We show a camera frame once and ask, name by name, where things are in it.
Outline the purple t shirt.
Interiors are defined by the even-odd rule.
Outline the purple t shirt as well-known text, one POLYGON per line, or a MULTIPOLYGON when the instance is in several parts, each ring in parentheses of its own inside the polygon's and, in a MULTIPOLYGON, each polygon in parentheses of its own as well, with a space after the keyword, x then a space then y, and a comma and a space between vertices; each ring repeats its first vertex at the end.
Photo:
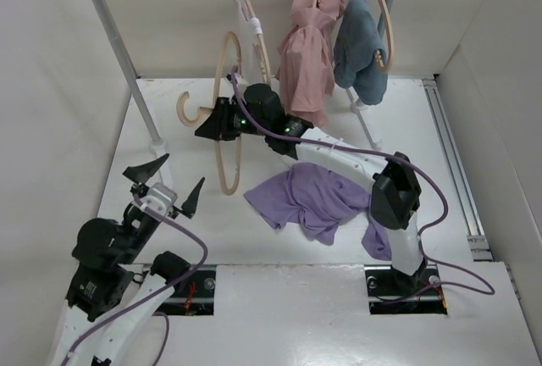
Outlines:
POLYGON ((305 237, 326 246, 344 223, 365 214, 362 246, 371 258, 390 261, 384 227, 370 214, 371 195, 352 180, 320 165, 298 163, 244 193, 247 202, 274 230, 288 223, 301 226, 305 237))

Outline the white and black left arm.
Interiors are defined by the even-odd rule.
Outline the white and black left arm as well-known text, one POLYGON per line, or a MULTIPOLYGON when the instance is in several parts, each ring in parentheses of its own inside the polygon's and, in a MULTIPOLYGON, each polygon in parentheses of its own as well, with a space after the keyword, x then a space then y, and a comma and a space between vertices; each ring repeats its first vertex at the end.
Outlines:
POLYGON ((122 219, 94 218, 77 235, 73 258, 78 267, 65 296, 66 310, 52 365, 118 365, 142 326, 172 295, 183 293, 193 267, 166 251, 156 256, 138 292, 125 308, 119 306, 134 279, 129 269, 162 223, 196 212, 201 188, 196 186, 181 207, 165 184, 147 182, 167 162, 168 155, 123 175, 131 181, 132 201, 122 219))

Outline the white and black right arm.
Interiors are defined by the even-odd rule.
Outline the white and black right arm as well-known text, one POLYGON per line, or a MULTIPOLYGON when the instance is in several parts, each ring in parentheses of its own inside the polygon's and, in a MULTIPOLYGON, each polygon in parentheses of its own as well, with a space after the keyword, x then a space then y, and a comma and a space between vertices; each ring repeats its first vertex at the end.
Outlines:
POLYGON ((268 147, 299 164, 315 164, 360 186, 368 196, 368 218, 384 231, 390 246, 391 282, 395 295, 410 296, 420 288, 428 259, 418 231, 421 174, 400 152, 385 155, 385 166, 371 160, 373 151, 354 149, 327 136, 310 122, 287 114, 278 95, 266 84, 248 86, 231 98, 222 97, 216 87, 212 107, 200 107, 189 119, 182 93, 176 104, 183 125, 193 127, 197 137, 213 141, 218 177, 224 194, 235 193, 228 185, 222 143, 235 143, 235 166, 241 166, 241 137, 263 136, 268 147))

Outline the wooden hanger with tank top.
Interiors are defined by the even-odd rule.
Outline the wooden hanger with tank top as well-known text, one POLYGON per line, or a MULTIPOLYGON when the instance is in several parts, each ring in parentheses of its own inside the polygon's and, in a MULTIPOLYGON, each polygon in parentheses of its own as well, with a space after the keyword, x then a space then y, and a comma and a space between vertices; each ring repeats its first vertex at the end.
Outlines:
POLYGON ((271 85, 271 69, 260 19, 251 0, 233 0, 238 28, 236 36, 241 45, 241 76, 250 84, 271 85))

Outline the pink shirt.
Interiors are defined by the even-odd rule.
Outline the pink shirt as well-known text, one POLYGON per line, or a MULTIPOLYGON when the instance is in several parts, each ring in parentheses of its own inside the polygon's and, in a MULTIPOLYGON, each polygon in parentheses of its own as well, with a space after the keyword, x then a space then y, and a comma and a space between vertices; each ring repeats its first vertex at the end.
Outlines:
POLYGON ((285 112, 326 125, 325 98, 335 90, 332 32, 346 8, 345 0, 293 0, 292 29, 279 44, 275 75, 285 112))

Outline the blue shirt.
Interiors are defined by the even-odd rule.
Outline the blue shirt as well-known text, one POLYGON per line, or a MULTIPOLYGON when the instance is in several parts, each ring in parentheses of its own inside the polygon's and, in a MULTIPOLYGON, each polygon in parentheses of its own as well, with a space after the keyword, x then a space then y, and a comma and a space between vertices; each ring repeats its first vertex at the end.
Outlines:
POLYGON ((335 83, 352 88, 368 106, 382 102, 388 75, 379 69, 375 53, 386 58, 384 42, 366 0, 349 0, 334 46, 335 83))

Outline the white tank top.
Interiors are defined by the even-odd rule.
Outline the white tank top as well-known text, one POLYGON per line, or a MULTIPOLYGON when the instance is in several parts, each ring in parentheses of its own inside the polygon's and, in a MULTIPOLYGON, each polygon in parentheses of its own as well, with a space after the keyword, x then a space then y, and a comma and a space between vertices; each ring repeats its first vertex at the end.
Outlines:
POLYGON ((239 18, 241 76, 250 84, 271 85, 271 73, 263 28, 250 0, 236 0, 239 18))

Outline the aluminium side rail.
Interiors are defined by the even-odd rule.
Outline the aluminium side rail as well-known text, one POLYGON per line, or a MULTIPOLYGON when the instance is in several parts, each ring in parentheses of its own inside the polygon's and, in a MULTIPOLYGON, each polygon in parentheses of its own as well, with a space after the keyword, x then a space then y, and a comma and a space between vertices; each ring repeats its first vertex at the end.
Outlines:
POLYGON ((428 100, 429 109, 438 132, 441 148, 445 155, 445 161, 448 170, 450 171, 455 193, 461 207, 462 216, 467 227, 467 241, 473 260, 475 262, 493 262, 495 259, 491 252, 476 203, 473 199, 473 194, 467 181, 466 173, 462 166, 460 154, 456 147, 451 126, 445 113, 444 104, 440 97, 436 79, 423 79, 422 83, 428 100))

